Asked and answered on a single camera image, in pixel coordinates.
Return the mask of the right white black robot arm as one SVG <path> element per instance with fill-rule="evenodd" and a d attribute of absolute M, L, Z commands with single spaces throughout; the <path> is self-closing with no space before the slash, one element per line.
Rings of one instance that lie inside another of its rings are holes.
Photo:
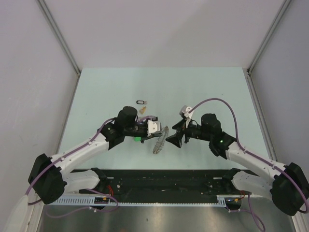
<path fill-rule="evenodd" d="M 204 114 L 200 124 L 183 118 L 172 128 L 176 132 L 166 141 L 176 147 L 181 148 L 190 139 L 207 141 L 215 156 L 236 162 L 253 172 L 250 175 L 239 169 L 230 170 L 223 181 L 226 193 L 234 194 L 237 190 L 243 190 L 260 195 L 271 200 L 289 216 L 308 212 L 301 210 L 301 207 L 309 205 L 309 182 L 299 165 L 265 159 L 241 147 L 235 137 L 222 130 L 215 114 Z"/>

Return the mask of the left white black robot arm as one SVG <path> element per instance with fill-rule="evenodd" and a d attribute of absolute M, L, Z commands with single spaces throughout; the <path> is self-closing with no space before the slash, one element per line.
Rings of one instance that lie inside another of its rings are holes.
<path fill-rule="evenodd" d="M 29 189 L 33 189 L 44 204 L 55 202 L 64 193 L 80 190 L 102 193 L 110 184 L 102 170 L 90 168 L 75 173 L 74 169 L 121 144 L 126 137 L 139 137 L 143 143 L 161 134 L 161 122 L 156 116 L 139 119 L 137 109 L 125 106 L 117 117 L 107 119 L 94 135 L 80 145 L 50 157 L 39 155 L 28 178 Z"/>

